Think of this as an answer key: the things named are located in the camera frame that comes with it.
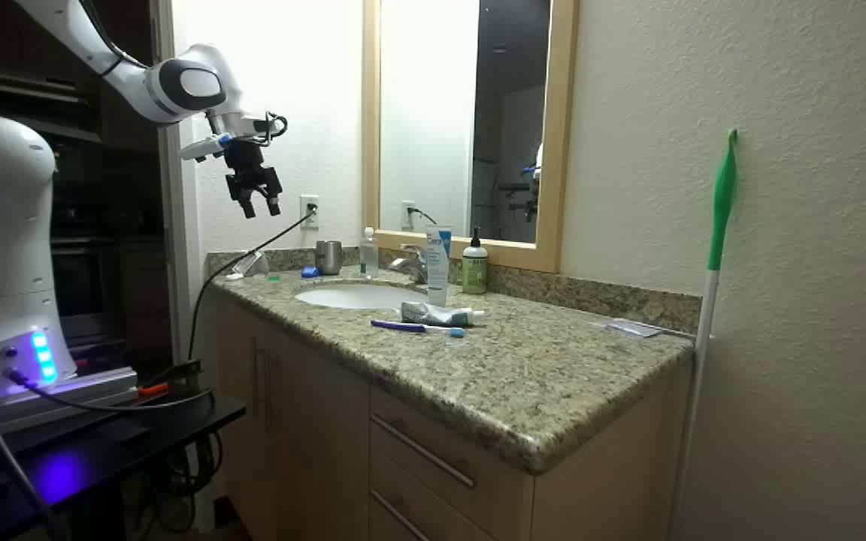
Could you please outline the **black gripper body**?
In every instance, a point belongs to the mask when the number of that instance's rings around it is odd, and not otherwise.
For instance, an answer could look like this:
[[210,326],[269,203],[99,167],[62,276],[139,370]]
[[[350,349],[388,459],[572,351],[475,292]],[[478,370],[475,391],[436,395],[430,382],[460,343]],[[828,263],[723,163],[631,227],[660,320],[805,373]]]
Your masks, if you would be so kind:
[[276,198],[281,191],[276,170],[263,163],[254,140],[230,139],[224,143],[224,164],[224,183],[233,198],[245,198],[249,191]]

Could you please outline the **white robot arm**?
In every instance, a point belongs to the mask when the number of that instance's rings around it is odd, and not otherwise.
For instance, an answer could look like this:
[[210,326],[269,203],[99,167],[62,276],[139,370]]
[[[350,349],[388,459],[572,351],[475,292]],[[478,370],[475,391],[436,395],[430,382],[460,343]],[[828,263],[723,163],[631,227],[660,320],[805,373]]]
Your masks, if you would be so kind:
[[[253,196],[280,214],[280,177],[262,151],[288,129],[281,115],[249,115],[240,83],[213,45],[189,45],[152,65],[102,37],[82,0],[14,0],[40,26],[66,45],[143,121],[170,126],[201,115],[210,134],[181,151],[183,158],[221,157],[227,196],[253,220]],[[58,158],[50,143],[22,121],[0,116],[0,400],[17,388],[6,370],[22,370],[43,388],[69,385],[75,360],[60,330],[50,203]]]

